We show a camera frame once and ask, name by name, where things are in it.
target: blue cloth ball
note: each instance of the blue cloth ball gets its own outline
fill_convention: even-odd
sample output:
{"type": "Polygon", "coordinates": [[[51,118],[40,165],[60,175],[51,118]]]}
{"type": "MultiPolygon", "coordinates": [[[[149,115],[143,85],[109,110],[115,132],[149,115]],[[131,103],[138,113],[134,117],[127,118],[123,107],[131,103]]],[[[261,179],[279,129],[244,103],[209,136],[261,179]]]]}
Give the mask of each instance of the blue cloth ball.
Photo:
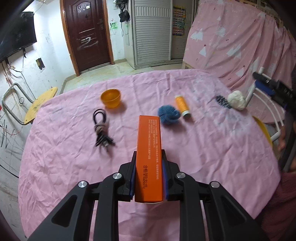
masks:
{"type": "Polygon", "coordinates": [[[158,108],[158,116],[160,117],[160,122],[164,125],[171,125],[178,123],[178,119],[181,114],[171,105],[163,105],[158,108]]]}

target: tile floor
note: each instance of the tile floor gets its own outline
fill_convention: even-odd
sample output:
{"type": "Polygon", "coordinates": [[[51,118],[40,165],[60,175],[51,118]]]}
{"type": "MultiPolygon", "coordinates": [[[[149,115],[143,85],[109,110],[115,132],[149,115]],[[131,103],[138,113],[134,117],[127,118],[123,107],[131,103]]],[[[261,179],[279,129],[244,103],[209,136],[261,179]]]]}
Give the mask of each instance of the tile floor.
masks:
{"type": "Polygon", "coordinates": [[[139,74],[143,72],[149,72],[153,70],[169,70],[169,69],[181,69],[182,64],[167,64],[155,67],[147,67],[142,69],[133,69],[127,62],[108,65],[89,71],[80,75],[66,83],[64,93],[73,90],[78,87],[90,85],[99,81],[109,80],[113,78],[122,77],[125,75],[139,74]]]}

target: black flat screen tv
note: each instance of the black flat screen tv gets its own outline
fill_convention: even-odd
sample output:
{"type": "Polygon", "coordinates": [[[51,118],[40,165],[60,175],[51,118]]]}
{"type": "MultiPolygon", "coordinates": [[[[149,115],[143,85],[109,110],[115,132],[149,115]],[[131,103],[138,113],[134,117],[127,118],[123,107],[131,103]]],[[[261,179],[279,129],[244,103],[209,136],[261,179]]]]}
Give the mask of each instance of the black flat screen tv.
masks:
{"type": "Polygon", "coordinates": [[[36,42],[34,13],[22,12],[0,43],[0,62],[36,42]]]}

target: person's hand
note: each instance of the person's hand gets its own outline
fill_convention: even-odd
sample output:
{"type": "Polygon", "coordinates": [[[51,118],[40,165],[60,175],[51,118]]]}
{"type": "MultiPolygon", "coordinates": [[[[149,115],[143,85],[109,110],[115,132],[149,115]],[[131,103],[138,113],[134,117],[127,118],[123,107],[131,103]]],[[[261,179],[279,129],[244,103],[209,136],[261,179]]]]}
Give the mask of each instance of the person's hand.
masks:
{"type": "MultiPolygon", "coordinates": [[[[293,129],[296,133],[296,121],[293,123],[293,129]]],[[[281,152],[285,146],[286,146],[286,140],[285,140],[285,137],[286,137],[286,128],[285,126],[283,126],[281,128],[281,135],[279,137],[279,145],[278,145],[278,151],[281,152]]],[[[291,166],[290,166],[290,172],[294,172],[296,171],[296,157],[294,157],[292,163],[291,163],[291,166]]]]}

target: metal bolt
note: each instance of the metal bolt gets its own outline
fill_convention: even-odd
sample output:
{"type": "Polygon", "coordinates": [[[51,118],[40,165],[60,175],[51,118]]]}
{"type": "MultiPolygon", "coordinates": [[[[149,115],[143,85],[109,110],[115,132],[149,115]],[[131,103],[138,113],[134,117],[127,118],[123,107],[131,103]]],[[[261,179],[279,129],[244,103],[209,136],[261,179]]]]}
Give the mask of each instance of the metal bolt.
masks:
{"type": "Polygon", "coordinates": [[[81,181],[81,182],[78,183],[78,186],[79,186],[80,188],[84,188],[84,187],[87,186],[87,182],[86,182],[86,181],[81,181]]]}
{"type": "Polygon", "coordinates": [[[114,179],[120,179],[121,177],[122,177],[122,175],[120,173],[114,173],[113,174],[114,179]]]}
{"type": "Polygon", "coordinates": [[[213,188],[218,188],[218,187],[220,187],[220,183],[219,182],[216,182],[216,181],[213,181],[213,182],[211,182],[211,186],[213,188]]]}
{"type": "Polygon", "coordinates": [[[176,174],[176,176],[177,176],[177,178],[183,179],[186,175],[185,175],[184,172],[178,172],[178,173],[176,174]]]}

